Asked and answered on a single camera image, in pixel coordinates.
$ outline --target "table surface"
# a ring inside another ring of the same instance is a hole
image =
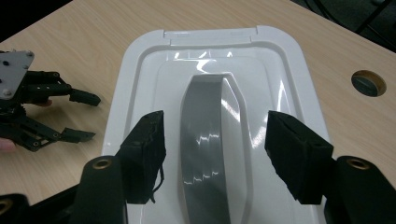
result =
[[[28,116],[57,131],[95,132],[90,142],[58,142],[35,153],[0,154],[0,195],[23,193],[37,203],[79,182],[84,164],[101,155],[106,121],[127,47],[153,30],[207,30],[269,25],[301,46],[334,145],[334,155],[373,162],[396,186],[396,54],[287,0],[74,0],[8,40],[0,50],[31,50],[30,70],[58,71],[74,88],[99,95],[98,107],[56,97],[28,105]],[[379,74],[385,94],[357,92],[351,76]]]

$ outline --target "screw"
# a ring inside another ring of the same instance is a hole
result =
[[[10,96],[10,95],[12,95],[12,91],[10,91],[9,89],[3,89],[3,94],[5,96]]]
[[[102,170],[102,169],[106,169],[108,166],[111,165],[111,160],[110,159],[102,159],[97,161],[96,163],[94,163],[92,165],[93,169],[95,170]]]
[[[12,208],[12,204],[14,204],[14,202],[9,198],[0,200],[0,216]]]

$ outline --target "white plastic container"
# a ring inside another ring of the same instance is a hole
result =
[[[197,76],[222,77],[221,131],[231,223],[324,224],[322,206],[300,205],[264,149],[268,110],[293,115],[329,141],[297,42],[273,27],[153,31],[126,50],[106,127],[114,155],[139,119],[163,110],[167,156],[156,203],[128,204],[129,223],[189,223],[180,162],[183,99]]]

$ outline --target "black wire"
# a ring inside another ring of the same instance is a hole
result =
[[[304,0],[306,6],[308,7],[309,10],[315,12],[315,10],[311,7],[311,5],[308,4],[308,1]]]
[[[317,4],[317,7],[319,8],[319,10],[326,14],[327,17],[326,19],[334,21],[335,23],[337,23],[338,25],[350,30],[349,28],[347,28],[347,26],[345,24],[343,24],[342,22],[340,22],[339,20],[337,20],[334,15],[332,13],[329,12],[329,10],[327,10],[327,8],[325,6],[323,6],[323,4],[320,2],[320,0],[314,0],[315,3]]]
[[[369,28],[376,36],[378,36],[382,41],[384,41],[385,43],[387,43],[390,47],[393,48],[392,51],[396,51],[396,46],[388,41],[384,36],[382,36],[377,30],[375,30],[373,27],[371,27],[371,25],[367,25],[367,28]]]

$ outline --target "cable hole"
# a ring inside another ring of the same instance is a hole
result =
[[[351,81],[353,87],[366,96],[380,96],[387,90],[385,80],[372,71],[360,70],[353,74]]]

